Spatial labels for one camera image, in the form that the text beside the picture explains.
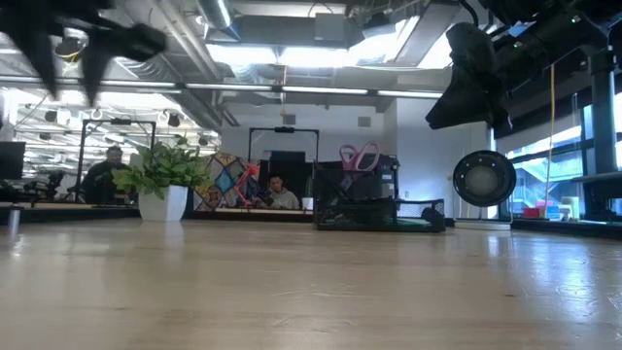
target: computer monitor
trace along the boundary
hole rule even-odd
[[[25,142],[0,142],[0,179],[21,180]]]

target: person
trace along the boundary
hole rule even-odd
[[[271,209],[300,209],[300,202],[295,194],[283,187],[283,176],[271,173],[268,177],[267,196],[259,200],[260,208]]]
[[[126,169],[121,162],[123,151],[119,146],[106,150],[106,160],[93,165],[82,181],[85,200],[89,204],[102,204],[114,200],[117,187],[113,183],[113,169]]]

